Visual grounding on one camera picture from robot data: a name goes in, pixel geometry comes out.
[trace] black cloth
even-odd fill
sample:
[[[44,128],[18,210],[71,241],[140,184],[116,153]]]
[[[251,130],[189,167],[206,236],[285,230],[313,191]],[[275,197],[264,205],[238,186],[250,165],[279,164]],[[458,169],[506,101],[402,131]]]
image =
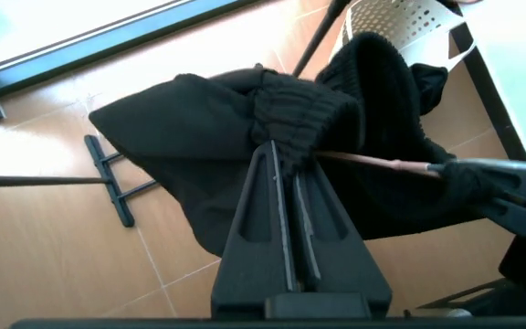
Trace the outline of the black cloth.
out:
[[[420,94],[395,48],[374,34],[347,44],[315,82],[269,69],[192,74],[90,114],[99,131],[182,205],[200,245],[221,256],[254,150],[275,140],[286,184],[313,150],[442,163],[452,158],[419,125]],[[329,159],[321,164],[365,239],[476,218],[488,198],[478,173],[445,180]]]

